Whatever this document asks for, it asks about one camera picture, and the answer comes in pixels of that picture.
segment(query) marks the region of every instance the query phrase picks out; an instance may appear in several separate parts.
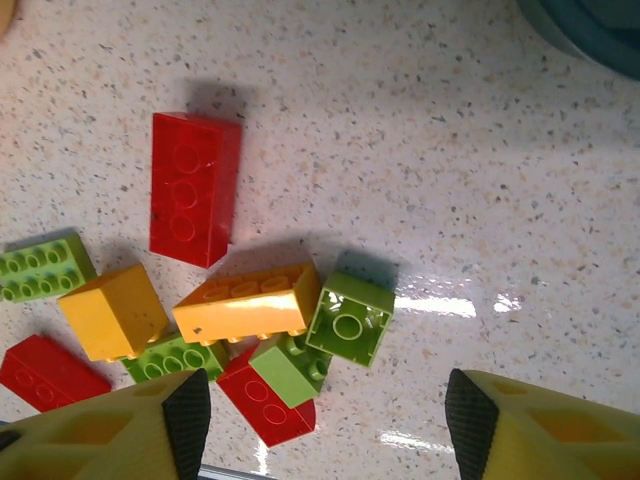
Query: orange lego brick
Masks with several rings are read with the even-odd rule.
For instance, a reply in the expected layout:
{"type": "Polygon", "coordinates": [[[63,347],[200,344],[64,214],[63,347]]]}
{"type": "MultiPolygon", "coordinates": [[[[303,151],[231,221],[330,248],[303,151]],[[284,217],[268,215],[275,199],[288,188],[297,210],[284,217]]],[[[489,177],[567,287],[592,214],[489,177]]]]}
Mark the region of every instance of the orange lego brick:
{"type": "Polygon", "coordinates": [[[212,278],[173,308],[187,343],[227,339],[236,343],[257,335],[302,335],[320,297],[320,280],[312,263],[233,277],[212,278]]]}
{"type": "Polygon", "coordinates": [[[101,275],[58,304],[92,361],[136,358],[169,325],[140,264],[101,275]]]}

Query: red lego brick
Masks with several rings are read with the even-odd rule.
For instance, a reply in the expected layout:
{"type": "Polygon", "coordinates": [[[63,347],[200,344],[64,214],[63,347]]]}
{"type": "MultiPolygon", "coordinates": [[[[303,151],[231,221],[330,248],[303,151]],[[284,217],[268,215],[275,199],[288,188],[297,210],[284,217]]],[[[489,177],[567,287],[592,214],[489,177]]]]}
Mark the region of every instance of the red lego brick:
{"type": "Polygon", "coordinates": [[[249,365],[257,346],[234,358],[217,383],[267,447],[313,432],[316,407],[308,400],[288,408],[249,365]]]}
{"type": "Polygon", "coordinates": [[[153,115],[152,252],[203,268],[227,253],[241,143],[235,123],[153,115]]]}
{"type": "Polygon", "coordinates": [[[88,365],[38,335],[7,350],[0,383],[40,412],[111,391],[109,382],[88,365]]]}

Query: table surface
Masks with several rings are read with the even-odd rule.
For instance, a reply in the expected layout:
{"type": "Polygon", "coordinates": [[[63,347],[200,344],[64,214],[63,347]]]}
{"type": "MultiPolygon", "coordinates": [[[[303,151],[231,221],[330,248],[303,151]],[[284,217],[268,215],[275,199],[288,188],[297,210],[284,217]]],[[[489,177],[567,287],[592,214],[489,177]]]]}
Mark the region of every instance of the table surface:
{"type": "MultiPolygon", "coordinates": [[[[213,385],[204,462],[457,478],[454,367],[640,411],[640,84],[548,47],[515,2],[23,0],[0,72],[2,246],[76,229],[170,309],[215,268],[148,252],[151,115],[197,111],[245,128],[220,269],[397,278],[376,361],[334,360],[313,434],[267,450],[213,385]]],[[[55,300],[0,315],[4,349],[46,332],[82,355],[55,300]]]]}

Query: white speckled surface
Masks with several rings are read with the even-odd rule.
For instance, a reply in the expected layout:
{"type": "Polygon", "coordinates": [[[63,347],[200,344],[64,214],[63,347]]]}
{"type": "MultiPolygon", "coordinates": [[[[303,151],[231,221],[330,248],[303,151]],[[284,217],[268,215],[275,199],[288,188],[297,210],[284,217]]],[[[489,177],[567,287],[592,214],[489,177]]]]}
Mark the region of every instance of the white speckled surface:
{"type": "MultiPolygon", "coordinates": [[[[456,478],[453,367],[638,412],[640,84],[554,51],[514,3],[22,0],[0,40],[0,243],[77,228],[171,307],[209,272],[147,251],[151,114],[244,118],[225,267],[372,255],[398,308],[371,370],[334,361],[313,435],[266,452],[213,389],[205,462],[456,478]]],[[[44,330],[81,352],[53,300],[0,316],[2,348],[44,330]]]]}

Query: green lego brick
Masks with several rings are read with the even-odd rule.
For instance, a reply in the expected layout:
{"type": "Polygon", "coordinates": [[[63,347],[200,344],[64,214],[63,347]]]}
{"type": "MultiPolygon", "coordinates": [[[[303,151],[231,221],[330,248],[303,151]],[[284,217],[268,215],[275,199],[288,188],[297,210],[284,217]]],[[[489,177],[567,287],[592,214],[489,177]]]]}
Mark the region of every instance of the green lego brick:
{"type": "Polygon", "coordinates": [[[249,364],[289,408],[318,395],[331,355],[305,344],[304,336],[286,333],[260,343],[249,364]]]}
{"type": "Polygon", "coordinates": [[[322,288],[307,344],[371,366],[393,317],[395,294],[341,272],[322,288]]]}
{"type": "Polygon", "coordinates": [[[229,363],[229,354],[222,342],[208,347],[199,343],[185,343],[178,332],[150,344],[138,358],[123,358],[120,361],[136,383],[181,370],[198,368],[204,368],[209,381],[214,381],[229,363]]]}
{"type": "Polygon", "coordinates": [[[78,234],[0,255],[0,293],[12,302],[64,295],[95,277],[78,234]]]}

